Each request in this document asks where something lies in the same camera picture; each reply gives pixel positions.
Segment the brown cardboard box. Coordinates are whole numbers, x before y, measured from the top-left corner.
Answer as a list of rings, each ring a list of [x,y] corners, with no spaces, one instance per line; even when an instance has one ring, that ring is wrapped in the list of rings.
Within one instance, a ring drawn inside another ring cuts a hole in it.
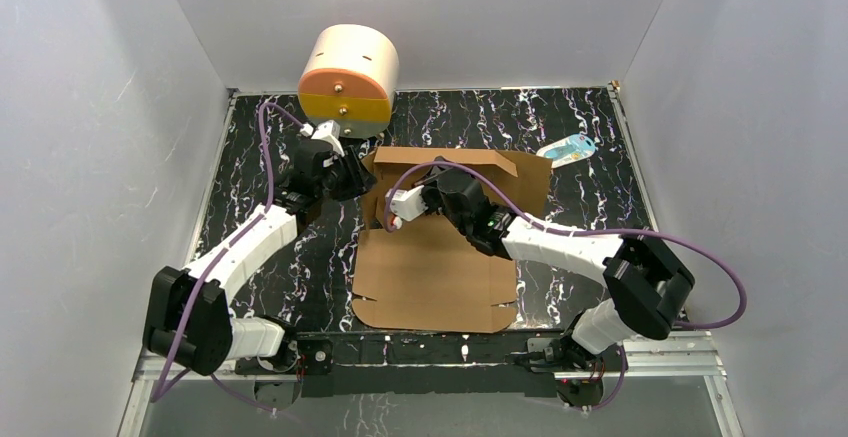
[[[532,153],[491,149],[381,146],[363,163],[376,179],[362,199],[366,228],[352,280],[352,309],[380,329],[495,333],[516,319],[517,270],[513,261],[476,250],[449,220],[421,216],[395,232],[381,229],[386,195],[394,184],[408,190],[437,157],[480,172],[519,209],[541,216],[547,202],[551,160]]]

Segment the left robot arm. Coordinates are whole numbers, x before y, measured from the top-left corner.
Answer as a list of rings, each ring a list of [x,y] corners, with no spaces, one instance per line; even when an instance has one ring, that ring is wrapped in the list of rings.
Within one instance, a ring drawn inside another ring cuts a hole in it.
[[[353,146],[327,138],[303,141],[280,175],[269,206],[256,208],[201,258],[182,269],[165,266],[155,275],[143,347],[203,376],[227,361],[252,358],[275,373],[293,369],[299,357],[293,328],[272,316],[237,318],[232,301],[320,216],[325,201],[352,200],[375,184]]]

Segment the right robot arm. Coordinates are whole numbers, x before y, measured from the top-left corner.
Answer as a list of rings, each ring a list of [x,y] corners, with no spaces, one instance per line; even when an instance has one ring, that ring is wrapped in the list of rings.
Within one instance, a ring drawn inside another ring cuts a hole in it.
[[[691,272],[660,238],[644,235],[580,237],[530,222],[492,202],[481,182],[438,166],[415,184],[427,214],[445,216],[478,252],[510,261],[546,264],[602,284],[607,299],[580,312],[558,343],[529,350],[529,368],[590,370],[603,352],[633,336],[668,337],[692,291]]]

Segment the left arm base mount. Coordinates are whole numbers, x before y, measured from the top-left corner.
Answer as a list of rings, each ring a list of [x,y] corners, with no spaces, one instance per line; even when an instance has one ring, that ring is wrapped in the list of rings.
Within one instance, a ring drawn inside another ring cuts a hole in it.
[[[286,408],[304,394],[308,380],[321,380],[331,373],[333,350],[330,340],[284,340],[273,357],[237,361],[235,373],[254,380],[253,395],[259,403]]]

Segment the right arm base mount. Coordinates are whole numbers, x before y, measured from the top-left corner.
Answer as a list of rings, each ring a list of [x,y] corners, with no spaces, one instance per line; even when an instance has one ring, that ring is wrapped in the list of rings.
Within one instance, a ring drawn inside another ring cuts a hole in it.
[[[512,362],[530,372],[584,372],[583,377],[556,378],[556,392],[567,408],[584,413],[609,405],[620,392],[629,370],[624,346],[613,344],[600,354],[580,347],[569,333],[556,338],[533,337],[523,351],[512,356]],[[604,388],[604,376],[618,365],[619,374],[612,389]]]

